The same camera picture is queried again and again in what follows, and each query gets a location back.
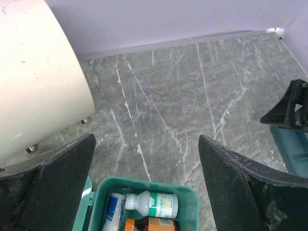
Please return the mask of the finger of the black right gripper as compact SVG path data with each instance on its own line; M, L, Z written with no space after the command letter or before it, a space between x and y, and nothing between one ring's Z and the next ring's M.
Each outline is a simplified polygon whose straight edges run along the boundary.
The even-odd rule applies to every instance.
M308 130L308 83L292 80L282 99L264 116L260 123L284 129Z

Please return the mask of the brown bottle orange cap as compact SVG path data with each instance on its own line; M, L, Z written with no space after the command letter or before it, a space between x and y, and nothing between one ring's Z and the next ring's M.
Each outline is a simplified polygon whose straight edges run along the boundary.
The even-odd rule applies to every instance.
M144 217L139 220L128 218L124 231L180 231L177 221L165 218Z

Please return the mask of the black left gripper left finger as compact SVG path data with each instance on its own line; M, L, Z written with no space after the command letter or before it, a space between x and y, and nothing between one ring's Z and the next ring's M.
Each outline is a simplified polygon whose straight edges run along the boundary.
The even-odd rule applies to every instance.
M96 146L92 133L0 169L2 231L70 231Z

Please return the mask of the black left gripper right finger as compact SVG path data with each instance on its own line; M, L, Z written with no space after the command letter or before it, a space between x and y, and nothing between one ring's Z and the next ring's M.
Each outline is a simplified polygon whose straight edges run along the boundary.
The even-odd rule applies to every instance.
M305 231L308 180L243 156L206 135L198 142L219 231Z

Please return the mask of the white disinfectant bottle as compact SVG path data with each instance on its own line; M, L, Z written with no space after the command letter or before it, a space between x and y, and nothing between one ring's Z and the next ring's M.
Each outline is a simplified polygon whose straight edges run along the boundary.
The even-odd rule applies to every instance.
M125 209L138 211L144 217L176 218L179 201L175 194L144 191L126 195Z

